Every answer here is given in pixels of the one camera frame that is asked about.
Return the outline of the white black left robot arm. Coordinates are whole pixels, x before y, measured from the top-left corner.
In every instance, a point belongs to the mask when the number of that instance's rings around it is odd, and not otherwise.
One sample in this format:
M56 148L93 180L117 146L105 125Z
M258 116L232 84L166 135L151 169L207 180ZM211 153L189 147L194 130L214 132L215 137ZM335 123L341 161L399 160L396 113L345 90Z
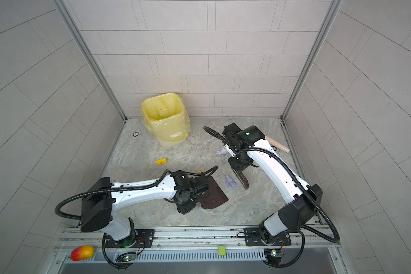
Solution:
M127 270L145 249L145 240L135 230L133 220L119 215L119 210L133 204L163 199L175 204L181 214L192 211L197 203L214 209L228 201L212 174L217 166L196 174L165 170L160 178L136 183L113 183L109 177L100 178L89 190L61 201L55 214L81 222L82 232L103 231L102 253L108 264L117 270ZM121 244L125 240L139 244L137 252L126 252L111 260L106 244Z

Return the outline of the yellow-lined trash bin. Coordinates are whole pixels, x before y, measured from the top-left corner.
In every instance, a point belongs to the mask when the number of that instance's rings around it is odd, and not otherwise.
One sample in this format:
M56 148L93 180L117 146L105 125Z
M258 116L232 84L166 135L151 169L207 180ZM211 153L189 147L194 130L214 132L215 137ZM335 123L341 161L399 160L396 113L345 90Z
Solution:
M190 117L183 99L176 93L166 93L142 102L145 128L164 148L184 142L191 131Z

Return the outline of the brown hand brush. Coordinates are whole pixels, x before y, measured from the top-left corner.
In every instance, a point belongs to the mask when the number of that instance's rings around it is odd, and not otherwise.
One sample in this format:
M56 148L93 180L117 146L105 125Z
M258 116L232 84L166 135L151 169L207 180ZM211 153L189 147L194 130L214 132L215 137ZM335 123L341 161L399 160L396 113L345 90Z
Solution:
M243 185L245 190L250 188L250 184L248 182L248 179L245 177L245 175L242 172L235 171L235 175L240 180L240 182Z

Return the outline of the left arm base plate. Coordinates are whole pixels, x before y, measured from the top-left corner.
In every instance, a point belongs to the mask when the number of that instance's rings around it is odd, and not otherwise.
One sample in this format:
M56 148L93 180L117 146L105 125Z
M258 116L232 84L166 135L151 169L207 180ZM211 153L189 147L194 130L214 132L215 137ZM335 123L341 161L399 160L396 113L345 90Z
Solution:
M114 241L113 238L106 236L106 248L150 248L154 240L154 229L136 229L130 236Z

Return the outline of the brown dustpan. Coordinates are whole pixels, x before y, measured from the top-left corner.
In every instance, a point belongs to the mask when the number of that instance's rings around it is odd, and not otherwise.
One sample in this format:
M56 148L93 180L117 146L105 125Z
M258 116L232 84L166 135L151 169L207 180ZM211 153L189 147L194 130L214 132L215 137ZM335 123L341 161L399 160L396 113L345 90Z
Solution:
M217 184L213 177L208 179L208 191L206 191L199 199L201 208L204 210L215 209L222 204L228 202L228 197Z

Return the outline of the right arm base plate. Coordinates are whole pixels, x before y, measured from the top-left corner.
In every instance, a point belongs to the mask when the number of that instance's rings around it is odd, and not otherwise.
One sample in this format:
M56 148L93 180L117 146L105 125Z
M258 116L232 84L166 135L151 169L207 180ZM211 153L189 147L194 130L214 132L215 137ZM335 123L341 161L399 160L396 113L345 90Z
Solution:
M292 245L290 235L281 232L280 234L273 236L272 238L268 238L265 240L262 237L258 228L250 228L246 227L243 231L240 231L236 234L237 238L244 239L245 244L248 247L254 246L289 246Z

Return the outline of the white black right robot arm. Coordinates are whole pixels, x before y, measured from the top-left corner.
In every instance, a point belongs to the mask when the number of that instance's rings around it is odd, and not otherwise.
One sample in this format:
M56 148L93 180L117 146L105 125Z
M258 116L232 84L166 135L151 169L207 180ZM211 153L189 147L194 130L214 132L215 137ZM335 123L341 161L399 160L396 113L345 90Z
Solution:
M335 225L320 206L323 196L321 188L317 184L308 184L293 172L256 126L242 130L232 123L226 126L221 134L207 126L204 131L223 142L231 155L228 162L237 175L255 162L272 180L285 200L286 205L263 220L259 226L260 237L266 244L275 243L285 234L298 233L302 229L331 243L340 242ZM331 229L332 236L306 225L317 213Z

